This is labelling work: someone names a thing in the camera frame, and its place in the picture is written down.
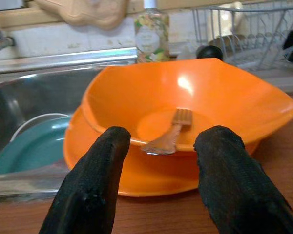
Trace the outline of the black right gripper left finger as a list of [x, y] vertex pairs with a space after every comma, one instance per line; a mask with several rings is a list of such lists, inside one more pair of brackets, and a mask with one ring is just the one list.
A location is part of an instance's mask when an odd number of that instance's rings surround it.
[[111, 234], [127, 129], [104, 131], [64, 178], [38, 234]]

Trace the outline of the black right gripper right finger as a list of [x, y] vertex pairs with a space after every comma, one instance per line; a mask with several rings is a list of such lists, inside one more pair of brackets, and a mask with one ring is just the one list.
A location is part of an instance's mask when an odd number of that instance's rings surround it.
[[293, 234], [293, 209], [228, 127], [201, 132], [199, 192], [219, 234]]

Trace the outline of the orange plastic plate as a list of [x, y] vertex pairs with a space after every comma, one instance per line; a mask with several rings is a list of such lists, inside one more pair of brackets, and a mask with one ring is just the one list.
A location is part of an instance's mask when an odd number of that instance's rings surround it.
[[171, 195], [195, 189], [199, 180], [197, 154], [193, 144], [203, 130], [224, 125], [245, 137], [250, 124], [243, 118], [218, 116], [211, 118], [193, 114], [193, 125], [183, 127], [176, 152], [166, 156], [150, 156], [141, 146], [163, 134], [173, 118], [175, 106], [80, 106], [73, 114], [65, 133], [64, 158], [74, 167], [101, 132], [111, 126], [122, 126], [131, 134], [129, 151], [123, 164], [119, 195], [146, 197]]

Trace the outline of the teal plate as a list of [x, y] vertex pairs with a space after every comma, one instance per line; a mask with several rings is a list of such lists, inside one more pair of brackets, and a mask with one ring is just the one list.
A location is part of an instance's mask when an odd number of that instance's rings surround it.
[[17, 136], [0, 152], [0, 174], [33, 170], [63, 159], [64, 135], [70, 120], [47, 120]]

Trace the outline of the orange plastic bowl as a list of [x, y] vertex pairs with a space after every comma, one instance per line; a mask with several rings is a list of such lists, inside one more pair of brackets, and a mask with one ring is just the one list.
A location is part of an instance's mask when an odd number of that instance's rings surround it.
[[90, 82], [81, 104], [94, 130], [124, 127], [136, 146], [166, 132], [178, 108], [192, 111], [192, 125], [176, 144], [184, 152], [212, 126], [230, 128], [248, 145], [293, 119], [289, 95], [217, 58], [109, 66]]

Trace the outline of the metal fork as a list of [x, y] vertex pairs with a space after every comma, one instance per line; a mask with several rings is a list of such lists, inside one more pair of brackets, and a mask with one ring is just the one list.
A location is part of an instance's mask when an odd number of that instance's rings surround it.
[[183, 127], [192, 125], [192, 110], [177, 108], [170, 128], [155, 140], [143, 145], [141, 150], [147, 155], [170, 155], [176, 152], [176, 142]]

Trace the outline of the white plate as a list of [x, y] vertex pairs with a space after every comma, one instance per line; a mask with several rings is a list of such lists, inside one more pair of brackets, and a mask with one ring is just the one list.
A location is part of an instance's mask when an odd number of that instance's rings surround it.
[[57, 119], [62, 117], [69, 117], [69, 115], [62, 114], [62, 113], [47, 113], [35, 116], [28, 121], [24, 122], [12, 135], [10, 138], [10, 142], [12, 142], [18, 135], [20, 135], [22, 132], [26, 131], [27, 129], [38, 125], [40, 123], [46, 122], [47, 120], [51, 119]]

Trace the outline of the stainless steel double sink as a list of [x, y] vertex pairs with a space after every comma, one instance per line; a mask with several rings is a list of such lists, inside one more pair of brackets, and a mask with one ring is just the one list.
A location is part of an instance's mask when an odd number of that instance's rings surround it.
[[[109, 66], [136, 62], [136, 49], [21, 58], [0, 72], [0, 152], [29, 119], [47, 113], [71, 118], [89, 83]], [[54, 197], [69, 173], [64, 158], [33, 170], [0, 174], [0, 202]]]

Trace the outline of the small black round cup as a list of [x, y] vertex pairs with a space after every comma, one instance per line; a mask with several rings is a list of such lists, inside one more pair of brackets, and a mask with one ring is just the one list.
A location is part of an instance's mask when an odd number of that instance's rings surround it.
[[223, 60], [223, 52], [217, 46], [204, 45], [204, 46], [200, 46], [197, 48], [196, 58], [197, 59], [217, 58], [222, 61]]

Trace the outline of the floral soap pump bottle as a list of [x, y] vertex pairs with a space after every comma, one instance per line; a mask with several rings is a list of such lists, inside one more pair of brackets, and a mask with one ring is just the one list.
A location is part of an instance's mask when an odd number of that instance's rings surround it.
[[144, 0], [144, 10], [134, 17], [137, 62], [166, 62], [169, 53], [169, 14], [157, 8], [157, 0]]

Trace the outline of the cream mug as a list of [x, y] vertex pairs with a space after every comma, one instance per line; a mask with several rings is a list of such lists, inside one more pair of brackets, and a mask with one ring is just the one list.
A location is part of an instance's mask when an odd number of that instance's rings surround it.
[[221, 40], [225, 45], [231, 41], [238, 42], [244, 39], [250, 32], [246, 13], [242, 2], [235, 1], [220, 5], [220, 10], [208, 10], [207, 17], [207, 41], [209, 44], [219, 45]]

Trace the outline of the beige cutting board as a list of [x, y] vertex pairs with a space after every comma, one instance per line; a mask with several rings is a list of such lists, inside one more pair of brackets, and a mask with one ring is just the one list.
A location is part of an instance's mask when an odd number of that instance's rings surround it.
[[128, 0], [34, 0], [42, 9], [73, 26], [118, 27], [125, 17]]

